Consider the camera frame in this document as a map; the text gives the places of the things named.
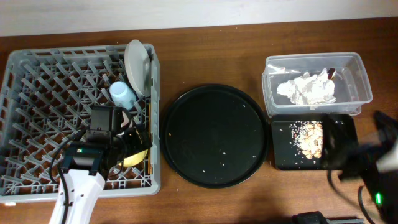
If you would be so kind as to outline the white plate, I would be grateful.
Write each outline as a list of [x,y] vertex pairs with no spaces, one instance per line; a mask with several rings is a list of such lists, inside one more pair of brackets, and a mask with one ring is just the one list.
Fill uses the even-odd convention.
[[124,53],[124,63],[127,79],[133,90],[140,96],[150,96],[151,60],[140,41],[133,40],[128,43]]

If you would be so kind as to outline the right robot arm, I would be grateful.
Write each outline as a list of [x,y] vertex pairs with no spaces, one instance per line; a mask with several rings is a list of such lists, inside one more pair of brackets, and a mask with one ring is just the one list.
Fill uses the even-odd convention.
[[340,170],[340,181],[362,178],[380,218],[397,223],[397,120],[376,111],[377,131],[362,138],[356,131],[339,125],[331,115],[324,115],[321,164],[328,171]]

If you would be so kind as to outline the food scraps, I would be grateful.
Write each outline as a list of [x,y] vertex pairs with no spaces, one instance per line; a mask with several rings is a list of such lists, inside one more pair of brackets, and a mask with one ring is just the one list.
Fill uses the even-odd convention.
[[289,128],[292,145],[307,159],[319,159],[323,149],[323,126],[321,121],[296,121]]

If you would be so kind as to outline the wooden chopstick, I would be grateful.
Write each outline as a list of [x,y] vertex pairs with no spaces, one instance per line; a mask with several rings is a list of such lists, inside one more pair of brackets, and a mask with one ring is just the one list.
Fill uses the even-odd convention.
[[[151,137],[151,103],[148,104],[147,112],[148,112],[148,125],[147,125],[148,128],[147,128],[147,130],[148,130],[148,135],[149,135],[149,141],[152,143],[152,137]],[[147,173],[149,175],[152,175],[151,147],[148,148],[148,151],[147,151],[147,158],[148,158]]]

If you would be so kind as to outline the round black tray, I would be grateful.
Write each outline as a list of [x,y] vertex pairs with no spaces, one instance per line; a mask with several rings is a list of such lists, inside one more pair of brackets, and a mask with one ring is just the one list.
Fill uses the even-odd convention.
[[244,182],[269,152],[269,124],[245,92],[202,85],[178,97],[164,114],[160,146],[169,166],[200,187],[222,189]]

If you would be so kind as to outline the pink cup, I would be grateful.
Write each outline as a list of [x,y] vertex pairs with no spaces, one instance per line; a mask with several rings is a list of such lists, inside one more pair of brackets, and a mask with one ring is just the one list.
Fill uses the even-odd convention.
[[132,115],[128,110],[122,110],[123,121],[121,123],[121,127],[123,129],[130,128],[132,125]]

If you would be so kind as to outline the blue cup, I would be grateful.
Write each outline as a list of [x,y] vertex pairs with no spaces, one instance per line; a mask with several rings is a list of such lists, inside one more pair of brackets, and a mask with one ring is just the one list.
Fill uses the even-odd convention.
[[122,81],[114,82],[109,88],[109,93],[116,106],[123,107],[127,110],[131,110],[137,101],[137,97],[133,91]]

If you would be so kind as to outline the yellow bowl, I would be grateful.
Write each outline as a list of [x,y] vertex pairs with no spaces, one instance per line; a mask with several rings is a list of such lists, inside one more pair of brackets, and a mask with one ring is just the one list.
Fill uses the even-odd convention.
[[145,159],[147,152],[148,150],[146,149],[137,154],[129,156],[123,160],[123,165],[121,163],[119,163],[119,165],[122,165],[123,167],[135,166]]

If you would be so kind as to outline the clear plastic bin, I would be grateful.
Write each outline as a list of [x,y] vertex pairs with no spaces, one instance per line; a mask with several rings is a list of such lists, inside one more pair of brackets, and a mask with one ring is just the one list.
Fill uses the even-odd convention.
[[355,52],[276,55],[266,59],[262,89],[268,116],[357,115],[373,100],[368,74]]

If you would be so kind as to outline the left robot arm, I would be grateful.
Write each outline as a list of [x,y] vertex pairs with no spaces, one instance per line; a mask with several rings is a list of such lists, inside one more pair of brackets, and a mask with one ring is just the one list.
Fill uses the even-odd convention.
[[94,106],[90,124],[60,146],[60,188],[51,223],[89,223],[96,201],[116,165],[143,161],[152,147],[146,126],[125,108]]

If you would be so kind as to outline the grey dishwasher rack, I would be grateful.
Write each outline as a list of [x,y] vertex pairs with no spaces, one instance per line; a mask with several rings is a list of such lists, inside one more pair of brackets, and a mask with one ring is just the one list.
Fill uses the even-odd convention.
[[99,198],[154,195],[160,190],[160,62],[151,44],[148,97],[127,79],[127,45],[17,50],[10,54],[1,82],[1,202],[57,201],[60,146],[90,124],[94,106],[116,106],[109,93],[125,82],[137,97],[131,110],[146,128],[151,103],[151,163],[116,165]]

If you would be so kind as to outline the black rectangular waste tray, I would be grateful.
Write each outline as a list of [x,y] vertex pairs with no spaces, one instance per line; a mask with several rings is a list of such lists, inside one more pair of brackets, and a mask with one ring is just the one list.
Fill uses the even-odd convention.
[[279,170],[328,170],[323,154],[307,157],[301,142],[307,126],[321,124],[323,118],[330,118],[344,134],[358,140],[353,118],[348,114],[278,114],[271,118],[272,142],[275,167]]

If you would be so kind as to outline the crumpled white paper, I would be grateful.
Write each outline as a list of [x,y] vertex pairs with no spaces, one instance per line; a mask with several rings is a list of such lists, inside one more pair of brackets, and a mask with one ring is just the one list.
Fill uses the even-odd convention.
[[302,76],[281,83],[277,94],[286,96],[295,105],[329,104],[336,101],[335,83],[329,77],[336,73],[334,68],[324,68],[318,75],[305,72]]

